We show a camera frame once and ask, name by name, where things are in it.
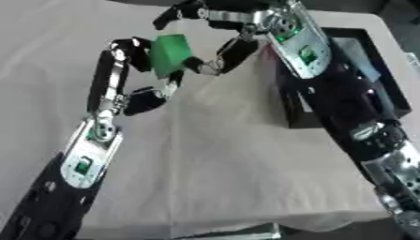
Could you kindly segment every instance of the robot finger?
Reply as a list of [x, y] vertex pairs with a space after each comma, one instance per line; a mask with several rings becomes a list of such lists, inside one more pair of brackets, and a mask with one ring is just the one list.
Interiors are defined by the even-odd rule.
[[184, 72], [182, 70], [175, 71], [170, 75], [167, 83], [160, 89], [144, 87], [133, 91], [129, 95], [124, 114], [132, 116], [137, 113], [149, 112], [162, 106], [181, 86], [183, 76]]
[[157, 30], [164, 29], [170, 22], [181, 19], [200, 19], [203, 18], [204, 4], [198, 0], [187, 0], [180, 4], [170, 7], [168, 10], [160, 14], [154, 21], [153, 25]]
[[241, 65], [251, 54], [258, 50], [258, 41], [247, 41], [235, 37], [226, 42], [218, 51], [217, 59], [204, 62], [198, 57], [189, 57], [184, 66], [192, 71], [205, 75], [228, 73]]

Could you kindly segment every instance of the green block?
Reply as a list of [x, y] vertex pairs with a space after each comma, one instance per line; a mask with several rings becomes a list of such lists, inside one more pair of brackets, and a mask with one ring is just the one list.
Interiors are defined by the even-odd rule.
[[158, 79], [167, 78], [182, 69], [182, 63], [192, 56], [187, 39], [182, 34], [159, 36], [152, 43], [150, 57]]

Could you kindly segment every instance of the gray background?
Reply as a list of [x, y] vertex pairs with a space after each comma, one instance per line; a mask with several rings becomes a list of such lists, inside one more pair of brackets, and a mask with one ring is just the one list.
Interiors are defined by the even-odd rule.
[[[382, 3], [378, 0], [302, 0], [307, 8], [330, 11], [347, 12], [373, 12]], [[177, 0], [118, 0], [128, 4], [153, 5], [153, 6], [171, 6], [179, 1]], [[407, 1], [391, 1], [380, 16], [385, 20], [391, 29], [394, 37], [397, 39], [401, 48], [405, 52], [413, 52], [420, 55], [420, 25], [415, 26], [409, 21], [417, 16], [415, 8]], [[357, 223], [341, 230], [326, 233], [304, 233], [292, 237], [291, 240], [329, 240], [329, 239], [382, 239], [394, 240], [402, 239], [401, 232], [396, 228], [391, 219], [372, 221], [369, 223]]]

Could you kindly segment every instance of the white cloth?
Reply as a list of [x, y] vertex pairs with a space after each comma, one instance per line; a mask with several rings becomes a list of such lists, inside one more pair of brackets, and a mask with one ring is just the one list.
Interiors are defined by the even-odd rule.
[[[154, 39], [151, 21], [164, 9], [99, 0], [0, 1], [1, 225], [80, 123], [106, 43]], [[373, 23], [383, 38], [378, 47], [387, 50], [388, 64], [394, 61], [390, 68], [414, 107], [404, 124], [420, 145], [413, 101], [419, 82], [383, 22], [363, 14], [313, 14], [326, 26]], [[205, 59], [236, 35], [202, 21], [173, 23], [166, 32], [186, 34]], [[158, 238], [267, 221], [327, 231], [386, 217], [372, 186], [322, 129], [285, 127], [274, 71], [269, 54], [260, 51], [218, 78], [189, 72], [166, 106], [121, 117], [125, 140], [81, 235]], [[154, 76], [133, 70], [128, 80], [132, 90]]]

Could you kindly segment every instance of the robotic hand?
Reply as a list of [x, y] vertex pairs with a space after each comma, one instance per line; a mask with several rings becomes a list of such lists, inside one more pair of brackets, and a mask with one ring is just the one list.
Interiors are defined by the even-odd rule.
[[374, 185], [396, 223], [412, 238], [420, 239], [419, 152], [367, 76], [326, 36], [300, 2], [269, 5], [246, 1], [239, 5], [187, 0], [161, 14], [154, 25], [160, 30], [182, 18], [204, 19], [212, 28], [239, 32], [217, 52], [216, 61], [188, 59], [184, 63], [199, 73], [218, 75], [234, 69], [257, 50], [253, 36], [265, 36], [289, 70], [288, 83]]
[[113, 119], [144, 113], [164, 104], [181, 84], [183, 72], [171, 74], [161, 88], [123, 93], [129, 65], [150, 71], [151, 42], [118, 39], [103, 51], [87, 100], [88, 116], [73, 133], [64, 153], [54, 157], [9, 218], [0, 239], [70, 240], [82, 226], [123, 134]]

